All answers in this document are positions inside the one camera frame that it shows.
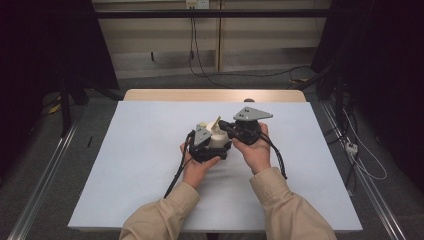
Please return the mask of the aluminium floor rail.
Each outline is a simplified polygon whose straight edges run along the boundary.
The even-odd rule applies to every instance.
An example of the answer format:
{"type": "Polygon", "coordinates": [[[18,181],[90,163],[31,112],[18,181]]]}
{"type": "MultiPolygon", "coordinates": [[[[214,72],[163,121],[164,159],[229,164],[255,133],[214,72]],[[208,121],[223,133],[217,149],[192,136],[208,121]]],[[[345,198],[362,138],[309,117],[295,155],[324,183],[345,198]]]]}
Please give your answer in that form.
{"type": "Polygon", "coordinates": [[[353,169],[355,170],[356,178],[361,182],[365,193],[367,194],[373,208],[375,209],[383,227],[389,235],[390,240],[406,240],[406,236],[399,225],[393,211],[390,209],[389,205],[383,198],[383,195],[379,191],[375,181],[382,181],[387,178],[387,170],[381,163],[381,161],[375,156],[375,154],[362,142],[358,136],[355,125],[352,123],[352,120],[349,118],[349,115],[345,110],[341,112],[341,119],[346,121],[346,124],[349,128],[348,131],[342,129],[342,125],[336,121],[336,111],[330,104],[323,104],[322,108],[330,122],[335,135],[337,136],[338,141],[344,149],[344,152],[347,154],[347,158],[353,169]],[[377,177],[375,174],[372,174],[364,165],[362,159],[359,157],[359,152],[356,154],[347,153],[345,150],[345,144],[347,142],[358,143],[381,167],[383,170],[383,176],[377,177]]]}
{"type": "Polygon", "coordinates": [[[23,208],[20,216],[18,217],[11,233],[7,237],[7,240],[25,240],[29,230],[39,212],[39,209],[46,197],[46,194],[53,182],[53,179],[64,159],[66,151],[69,148],[70,143],[75,135],[78,123],[74,123],[65,132],[63,136],[59,138],[57,146],[50,157],[46,168],[43,171],[41,178],[38,180],[37,185],[23,208]]]}

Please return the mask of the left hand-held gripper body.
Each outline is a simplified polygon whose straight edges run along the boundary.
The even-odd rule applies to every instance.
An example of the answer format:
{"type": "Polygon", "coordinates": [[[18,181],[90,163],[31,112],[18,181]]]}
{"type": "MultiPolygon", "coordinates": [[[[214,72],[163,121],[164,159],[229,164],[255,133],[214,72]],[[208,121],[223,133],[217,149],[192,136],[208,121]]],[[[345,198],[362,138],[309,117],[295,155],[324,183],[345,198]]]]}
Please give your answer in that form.
{"type": "Polygon", "coordinates": [[[219,156],[219,148],[210,148],[208,146],[210,140],[211,133],[198,124],[194,137],[189,142],[189,153],[195,161],[202,163],[219,156]]]}

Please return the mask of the black metal stand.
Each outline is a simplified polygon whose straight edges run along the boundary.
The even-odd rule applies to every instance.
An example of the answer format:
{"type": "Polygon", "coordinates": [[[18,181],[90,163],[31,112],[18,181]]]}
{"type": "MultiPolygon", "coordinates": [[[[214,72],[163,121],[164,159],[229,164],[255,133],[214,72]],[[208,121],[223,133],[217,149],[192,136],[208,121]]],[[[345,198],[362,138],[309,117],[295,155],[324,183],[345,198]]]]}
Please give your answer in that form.
{"type": "Polygon", "coordinates": [[[62,111],[62,137],[65,137],[73,125],[70,111],[69,97],[72,97],[75,102],[80,101],[81,105],[88,103],[88,95],[84,91],[84,86],[89,89],[94,89],[98,93],[114,101],[124,99],[122,95],[113,93],[111,90],[102,88],[99,84],[83,79],[78,76],[63,77],[59,83],[60,90],[60,105],[62,111]]]}

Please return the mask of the person's left hand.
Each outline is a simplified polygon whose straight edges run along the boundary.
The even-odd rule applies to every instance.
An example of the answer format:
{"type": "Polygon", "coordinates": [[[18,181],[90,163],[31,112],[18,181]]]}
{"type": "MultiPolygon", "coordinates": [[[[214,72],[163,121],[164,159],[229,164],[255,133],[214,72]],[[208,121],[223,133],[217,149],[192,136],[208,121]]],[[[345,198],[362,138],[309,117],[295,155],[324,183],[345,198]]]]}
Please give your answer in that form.
{"type": "Polygon", "coordinates": [[[208,170],[215,166],[221,158],[217,156],[206,162],[199,163],[192,159],[192,156],[185,149],[184,143],[180,145],[180,150],[184,155],[182,181],[197,189],[203,182],[208,170]]]}

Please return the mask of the person's right hand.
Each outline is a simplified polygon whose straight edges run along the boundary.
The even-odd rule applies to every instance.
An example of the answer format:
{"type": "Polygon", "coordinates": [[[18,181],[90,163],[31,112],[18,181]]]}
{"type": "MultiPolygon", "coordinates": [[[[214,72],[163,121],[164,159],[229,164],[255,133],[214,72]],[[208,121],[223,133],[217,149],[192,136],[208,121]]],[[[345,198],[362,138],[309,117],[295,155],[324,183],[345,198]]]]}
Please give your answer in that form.
{"type": "Polygon", "coordinates": [[[233,138],[232,142],[254,175],[271,167],[270,146],[264,140],[259,139],[252,145],[246,145],[236,138],[233,138]]]}

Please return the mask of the white wall socket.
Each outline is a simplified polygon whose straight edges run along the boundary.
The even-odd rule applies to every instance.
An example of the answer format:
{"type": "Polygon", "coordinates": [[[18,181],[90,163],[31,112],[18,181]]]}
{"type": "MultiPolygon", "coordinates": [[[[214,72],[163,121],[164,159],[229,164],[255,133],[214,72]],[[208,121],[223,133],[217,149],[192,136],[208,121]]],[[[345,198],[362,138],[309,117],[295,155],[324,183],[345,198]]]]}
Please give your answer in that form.
{"type": "Polygon", "coordinates": [[[186,0],[187,9],[209,9],[209,0],[186,0]]]}

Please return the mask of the black horizontal bar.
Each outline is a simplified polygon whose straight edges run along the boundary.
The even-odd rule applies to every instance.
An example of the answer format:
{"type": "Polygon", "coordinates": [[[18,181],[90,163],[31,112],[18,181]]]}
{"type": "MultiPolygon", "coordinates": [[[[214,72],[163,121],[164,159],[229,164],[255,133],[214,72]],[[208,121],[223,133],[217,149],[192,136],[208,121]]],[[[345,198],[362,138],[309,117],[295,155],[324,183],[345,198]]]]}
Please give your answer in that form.
{"type": "Polygon", "coordinates": [[[120,18],[318,18],[329,17],[329,9],[201,9],[201,10],[102,10],[95,15],[101,19],[120,18]]]}

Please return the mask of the glass cup with cream lid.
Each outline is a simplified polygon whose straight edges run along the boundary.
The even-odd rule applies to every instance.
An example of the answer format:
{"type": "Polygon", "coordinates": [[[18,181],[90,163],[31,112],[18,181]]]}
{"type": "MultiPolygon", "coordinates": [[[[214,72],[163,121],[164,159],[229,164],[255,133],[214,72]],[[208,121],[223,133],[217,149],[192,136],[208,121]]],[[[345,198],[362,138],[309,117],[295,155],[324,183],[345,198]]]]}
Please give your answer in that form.
{"type": "Polygon", "coordinates": [[[200,123],[202,127],[205,127],[211,133],[211,140],[208,144],[210,148],[226,148],[231,145],[228,134],[219,127],[220,120],[221,117],[218,116],[216,120],[210,123],[200,123]]]}

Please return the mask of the black curtain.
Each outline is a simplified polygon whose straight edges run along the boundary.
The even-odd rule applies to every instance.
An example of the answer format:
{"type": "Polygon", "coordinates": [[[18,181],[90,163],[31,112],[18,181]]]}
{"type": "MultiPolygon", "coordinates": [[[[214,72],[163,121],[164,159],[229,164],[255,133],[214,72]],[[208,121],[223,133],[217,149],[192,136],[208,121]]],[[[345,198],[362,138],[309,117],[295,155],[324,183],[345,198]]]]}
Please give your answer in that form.
{"type": "Polygon", "coordinates": [[[398,168],[424,193],[424,0],[331,0],[312,69],[344,83],[398,168]]]}
{"type": "Polygon", "coordinates": [[[26,144],[43,98],[116,89],[117,77],[92,0],[0,0],[0,175],[26,144]]]}

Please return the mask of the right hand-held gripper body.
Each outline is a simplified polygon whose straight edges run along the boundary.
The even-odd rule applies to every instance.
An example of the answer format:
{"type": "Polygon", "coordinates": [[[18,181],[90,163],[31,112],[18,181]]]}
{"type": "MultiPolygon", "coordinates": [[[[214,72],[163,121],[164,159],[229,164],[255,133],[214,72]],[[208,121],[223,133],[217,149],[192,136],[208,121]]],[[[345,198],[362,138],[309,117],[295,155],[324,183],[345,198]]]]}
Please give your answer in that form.
{"type": "Polygon", "coordinates": [[[249,106],[244,107],[233,116],[234,130],[237,131],[238,139],[246,145],[254,144],[261,135],[259,120],[272,118],[271,113],[258,110],[249,106]]]}

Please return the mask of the white table cover sheet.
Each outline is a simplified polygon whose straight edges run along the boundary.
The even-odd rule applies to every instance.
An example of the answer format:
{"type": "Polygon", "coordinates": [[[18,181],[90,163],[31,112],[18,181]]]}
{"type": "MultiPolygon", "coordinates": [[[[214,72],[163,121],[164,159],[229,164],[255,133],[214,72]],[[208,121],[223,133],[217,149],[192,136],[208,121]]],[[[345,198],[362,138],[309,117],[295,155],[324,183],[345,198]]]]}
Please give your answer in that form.
{"type": "MultiPolygon", "coordinates": [[[[122,101],[118,104],[82,195],[68,223],[82,231],[119,229],[140,206],[162,198],[181,160],[180,144],[199,122],[226,121],[238,102],[122,101]]],[[[270,138],[290,189],[303,196],[337,232],[362,228],[309,103],[259,103],[270,113],[270,138]]],[[[186,232],[260,232],[264,213],[250,168],[232,148],[198,189],[200,202],[186,232]]]]}

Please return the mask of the wooden table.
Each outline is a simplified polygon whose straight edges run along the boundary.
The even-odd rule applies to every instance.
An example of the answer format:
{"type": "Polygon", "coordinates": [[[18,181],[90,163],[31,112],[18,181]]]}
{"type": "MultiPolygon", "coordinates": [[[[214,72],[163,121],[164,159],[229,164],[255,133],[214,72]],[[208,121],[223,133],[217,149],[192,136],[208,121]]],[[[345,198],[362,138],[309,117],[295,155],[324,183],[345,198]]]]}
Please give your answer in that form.
{"type": "Polygon", "coordinates": [[[130,89],[125,101],[305,102],[299,90],[130,89]]]}

